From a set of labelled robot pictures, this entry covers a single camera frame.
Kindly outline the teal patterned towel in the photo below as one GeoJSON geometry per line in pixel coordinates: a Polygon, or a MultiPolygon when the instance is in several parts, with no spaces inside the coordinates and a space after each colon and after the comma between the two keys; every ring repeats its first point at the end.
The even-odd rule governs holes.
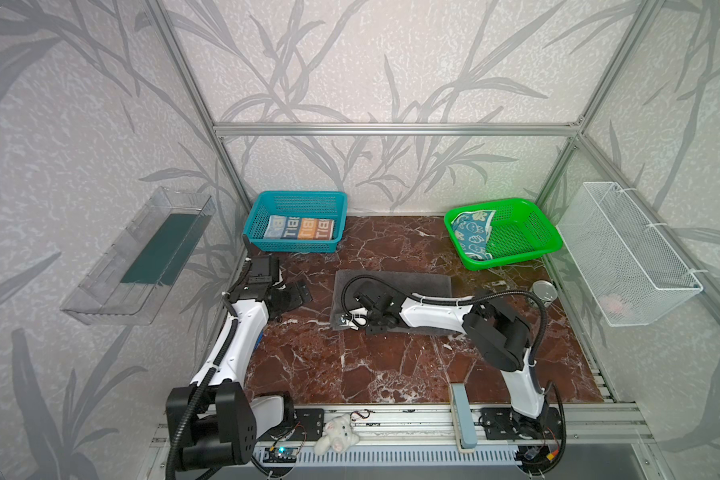
{"type": "Polygon", "coordinates": [[[451,222],[457,244],[467,258],[482,262],[493,259],[488,242],[494,215],[494,210],[464,211],[451,222]]]}

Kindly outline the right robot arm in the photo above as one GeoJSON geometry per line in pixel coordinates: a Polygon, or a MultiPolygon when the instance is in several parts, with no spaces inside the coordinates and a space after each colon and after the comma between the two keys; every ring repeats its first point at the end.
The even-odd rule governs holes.
{"type": "Polygon", "coordinates": [[[343,286],[339,305],[341,319],[369,335],[435,330],[466,336],[483,360],[502,372],[516,427],[546,428],[547,390],[535,368],[549,318],[544,300],[533,292],[433,297],[408,293],[377,276],[362,274],[343,286]]]}

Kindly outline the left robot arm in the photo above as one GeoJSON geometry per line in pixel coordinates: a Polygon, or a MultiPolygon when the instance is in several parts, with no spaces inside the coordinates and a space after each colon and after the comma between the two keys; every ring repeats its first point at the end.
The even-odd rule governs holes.
{"type": "Polygon", "coordinates": [[[248,366],[265,327],[312,299],[303,280],[283,280],[273,254],[249,256],[221,295],[226,317],[208,357],[184,387],[169,393],[165,414],[169,450],[164,476],[198,470],[208,479],[254,459],[259,439],[293,432],[297,414],[287,392],[249,399],[248,366]]]}

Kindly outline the printed rabbit towel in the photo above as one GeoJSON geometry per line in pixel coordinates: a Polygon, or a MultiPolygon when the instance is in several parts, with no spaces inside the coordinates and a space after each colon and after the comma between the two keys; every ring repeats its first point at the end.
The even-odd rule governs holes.
{"type": "Polygon", "coordinates": [[[263,237],[282,240],[319,240],[333,238],[335,221],[325,218],[307,218],[272,215],[263,237]]]}

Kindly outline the grey towel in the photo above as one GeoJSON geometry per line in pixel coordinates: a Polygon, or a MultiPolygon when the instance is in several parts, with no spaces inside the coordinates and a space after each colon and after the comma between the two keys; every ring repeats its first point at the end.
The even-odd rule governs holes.
{"type": "Polygon", "coordinates": [[[440,274],[426,274],[414,272],[390,272],[390,271],[363,271],[363,270],[340,270],[336,273],[334,283],[334,295],[330,312],[330,326],[334,331],[353,329],[355,325],[343,318],[344,310],[341,299],[345,299],[346,306],[355,310],[361,305],[354,299],[358,292],[363,292],[369,297],[376,299],[389,289],[376,281],[361,279],[354,281],[354,278],[362,275],[371,275],[407,293],[422,294],[433,297],[451,297],[451,277],[440,274]]]}

